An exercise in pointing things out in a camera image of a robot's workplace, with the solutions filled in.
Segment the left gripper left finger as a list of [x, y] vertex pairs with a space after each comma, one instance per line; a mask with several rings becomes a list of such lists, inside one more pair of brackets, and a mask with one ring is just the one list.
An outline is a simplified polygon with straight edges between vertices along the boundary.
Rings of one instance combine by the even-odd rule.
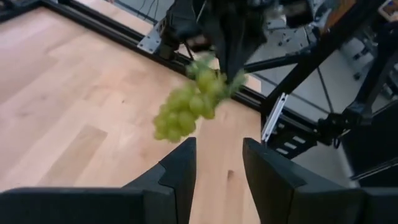
[[1, 223], [188, 223], [197, 142], [187, 138], [123, 187], [21, 187], [1, 192]]

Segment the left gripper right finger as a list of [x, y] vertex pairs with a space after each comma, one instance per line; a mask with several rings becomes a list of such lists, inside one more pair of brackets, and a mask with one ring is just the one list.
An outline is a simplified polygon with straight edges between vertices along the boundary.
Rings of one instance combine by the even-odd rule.
[[342, 187], [252, 138], [243, 161], [263, 224], [397, 224], [395, 187]]

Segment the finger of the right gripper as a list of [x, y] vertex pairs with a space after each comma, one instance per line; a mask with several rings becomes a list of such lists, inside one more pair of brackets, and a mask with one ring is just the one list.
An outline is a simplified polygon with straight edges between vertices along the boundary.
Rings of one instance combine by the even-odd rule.
[[238, 59], [240, 68], [238, 71], [238, 79], [245, 82], [245, 63], [252, 57], [256, 50], [267, 42], [267, 37], [264, 34], [263, 26], [242, 26], [239, 34], [238, 44]]
[[231, 83], [239, 71], [239, 33], [230, 27], [220, 26], [217, 38], [215, 44], [220, 70], [226, 75], [226, 83]]

